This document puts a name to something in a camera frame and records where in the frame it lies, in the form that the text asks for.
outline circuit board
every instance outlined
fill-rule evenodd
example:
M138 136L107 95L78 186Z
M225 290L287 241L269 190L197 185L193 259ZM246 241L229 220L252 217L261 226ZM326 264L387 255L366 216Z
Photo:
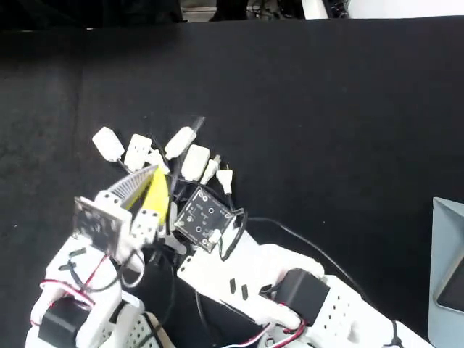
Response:
M207 252L212 252L233 219L233 214L201 187L187 201L175 222L176 229Z

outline black wire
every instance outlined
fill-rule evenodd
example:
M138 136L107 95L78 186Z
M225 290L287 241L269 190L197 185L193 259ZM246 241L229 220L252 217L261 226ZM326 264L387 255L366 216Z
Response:
M235 208L233 206L232 194L226 194L226 197L227 197L227 203L229 204L229 208L231 212L233 212Z
M247 221L248 221L248 212L244 211L244 216L241 219L241 225L239 230L237 231L237 234L235 237L233 237L232 243L228 246L227 250L225 251L225 254L223 255L223 240L222 238L219 239L219 256L220 259L224 262L226 261L232 254L232 251L235 250L235 247L237 246L240 238L243 236L245 232L245 227L247 226Z
M166 152L162 148L161 143L159 143L158 140L154 137L151 129L150 129L150 139L152 140L154 147L158 149L159 154L161 155L162 161L165 163L166 167L169 168L169 161L166 158Z
M310 240L306 239L305 237L299 235L297 232L293 231L289 227L285 226L283 223L280 223L277 220L268 218L268 217L251 217L248 219L251 222L257 222L257 223L273 223L274 225L277 225L279 228L284 230L285 232L291 234L293 237L298 238L300 241L303 241L310 247L312 247L314 250L316 250L319 254L324 256L343 276L354 286L354 288L360 293L361 297L367 302L370 303L369 299L367 298L363 288L348 274L346 270L344 270L334 259L332 259L330 256L326 254L318 245L314 244Z
M214 337L212 333L212 329L210 327L210 324L208 323L208 320L204 316L204 310L202 306L202 301L201 301L200 294L198 291L195 290L195 302L196 302L196 309L198 311L198 316L200 317L200 321L202 322L203 328L206 331L208 337L210 338L211 345L213 348L218 347L218 343L216 343L216 338Z
M163 254L165 257L167 263L170 265L171 269L171 296L169 298L169 305L167 306L166 313L163 319L158 321L158 324L154 327L153 331L148 333L134 348L142 348L145 343L147 343L152 337L155 337L155 335L158 334L158 332L162 329L164 324L169 320L169 317L171 316L171 313L174 308L175 304L175 271L174 271L174 265L171 263L169 258Z
M88 293L102 292L102 291L105 291L105 290L111 288L113 285L115 285L115 283L117 283L118 281L121 280L124 271L129 267L129 262L132 260L132 257L134 255L137 255L140 258L140 260L143 262L142 258L137 253L137 251L135 249L132 250L132 252L130 252L129 257L121 265L119 270L117 270L115 278L112 281L110 281L107 285L105 285L105 286L103 286L101 288L91 288L90 286L85 285L84 282L82 282L82 280L80 279L79 275L76 273L76 271L74 269L75 266L71 262L70 259L67 262L67 266L68 266L67 269L70 271L72 279L74 280L74 282L81 288L82 291L85 291L85 292L88 292Z

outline white wire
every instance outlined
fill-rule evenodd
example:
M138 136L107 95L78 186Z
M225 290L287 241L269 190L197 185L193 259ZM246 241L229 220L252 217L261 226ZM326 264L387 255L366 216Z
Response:
M142 265L142 270L138 274L138 278L133 283L128 283L126 281L126 279L124 278L124 273L121 275L121 283L123 283L123 285L126 288L129 288L129 289L130 288L135 288L137 285L139 285L140 282L142 281L142 278L144 277L144 274L145 274L145 262L144 262L144 260L142 259L142 256L140 256L139 253L137 253L137 256L138 256L138 259L141 261L141 265Z
M242 344L231 344L229 346L225 346L225 347L222 347L222 348L244 348L244 347L248 347L248 346L252 345L253 343L258 342L261 339L261 337L266 332L268 332L270 329L272 329L273 327L274 327L274 325L268 324L268 326L266 326L264 328L264 330L262 330L259 334L257 334L255 337L250 339L248 342L245 342L245 343L242 343Z

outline red wire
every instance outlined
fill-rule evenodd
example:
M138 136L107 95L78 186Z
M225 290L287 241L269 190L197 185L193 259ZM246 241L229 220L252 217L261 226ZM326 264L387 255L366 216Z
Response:
M295 339L300 337L305 331L305 329L306 329L306 320L302 320L302 323L299 325L297 332L295 332L293 336L287 338L285 341L282 341L280 344L278 344L277 346L273 348L285 347L287 344L289 344L290 342L293 342Z
M41 284L45 284L45 283L57 283L57 284L62 284L62 285L66 285L66 286L69 286L73 291L75 291L76 293L78 293L79 295L81 295L84 299L86 299L87 301L89 301L92 305L95 305L95 301L92 300L89 296L87 296L86 294L84 294L82 291L79 291L77 289L74 289L70 284L64 282L64 281L58 281L57 279L43 279L41 281Z
M87 281L86 281L86 286L90 284L90 282L92 281L92 279L94 279L96 270L99 269L100 265L102 265L103 261L105 261L107 258L108 258L107 255L104 255L104 256L102 257L102 259L100 260L100 263L96 266L96 268L94 269L94 271L92 272L92 274L88 277L88 279L87 279Z

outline metal mesh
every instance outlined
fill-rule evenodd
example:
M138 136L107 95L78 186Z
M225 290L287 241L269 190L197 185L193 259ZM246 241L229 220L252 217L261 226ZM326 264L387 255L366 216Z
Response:
M118 196L122 201L121 206L128 209L148 186L157 167L151 165L127 175L112 185L108 191Z

